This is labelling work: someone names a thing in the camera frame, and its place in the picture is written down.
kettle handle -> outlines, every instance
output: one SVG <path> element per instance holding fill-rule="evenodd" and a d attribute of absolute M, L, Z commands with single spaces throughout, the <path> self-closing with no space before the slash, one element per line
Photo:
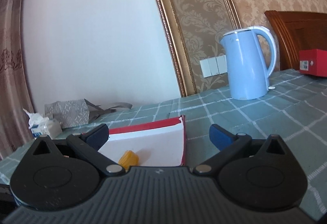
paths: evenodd
<path fill-rule="evenodd" d="M 263 36 L 269 44 L 269 48 L 271 52 L 271 60 L 266 75 L 267 77 L 269 77 L 274 71 L 277 61 L 277 49 L 276 49 L 276 43 L 274 37 L 270 33 L 269 29 L 263 26 L 252 26 L 249 27 L 249 29 L 251 29 L 255 34 Z"/>

wall switch panel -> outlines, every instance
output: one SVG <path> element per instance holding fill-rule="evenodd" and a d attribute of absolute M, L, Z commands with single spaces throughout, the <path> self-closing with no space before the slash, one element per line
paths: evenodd
<path fill-rule="evenodd" d="M 226 55 L 216 57 L 219 74 L 227 73 Z"/>
<path fill-rule="evenodd" d="M 219 74 L 216 57 L 209 58 L 207 60 L 209 62 L 209 67 L 210 67 L 211 75 Z"/>
<path fill-rule="evenodd" d="M 200 60 L 203 77 L 227 73 L 226 55 Z"/>
<path fill-rule="evenodd" d="M 208 59 L 200 60 L 200 67 L 203 77 L 212 76 Z"/>

logo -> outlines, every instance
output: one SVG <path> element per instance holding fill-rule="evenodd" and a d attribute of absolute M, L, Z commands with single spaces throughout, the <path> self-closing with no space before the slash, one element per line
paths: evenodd
<path fill-rule="evenodd" d="M 157 173 L 157 174 L 162 174 L 162 173 L 164 173 L 164 170 L 162 170 L 162 169 L 156 169 L 154 172 Z"/>

pink curtain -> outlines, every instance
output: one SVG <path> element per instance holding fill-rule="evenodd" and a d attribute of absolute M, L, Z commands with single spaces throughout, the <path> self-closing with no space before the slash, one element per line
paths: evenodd
<path fill-rule="evenodd" d="M 20 42 L 22 0 L 0 0 L 0 160 L 30 141 L 28 95 Z"/>

open cardboard box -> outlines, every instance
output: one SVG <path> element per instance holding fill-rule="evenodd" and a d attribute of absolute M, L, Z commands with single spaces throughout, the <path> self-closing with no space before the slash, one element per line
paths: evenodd
<path fill-rule="evenodd" d="M 118 162 L 126 150 L 140 158 L 140 166 L 169 167 L 185 163 L 185 116 L 110 129 L 99 152 Z"/>

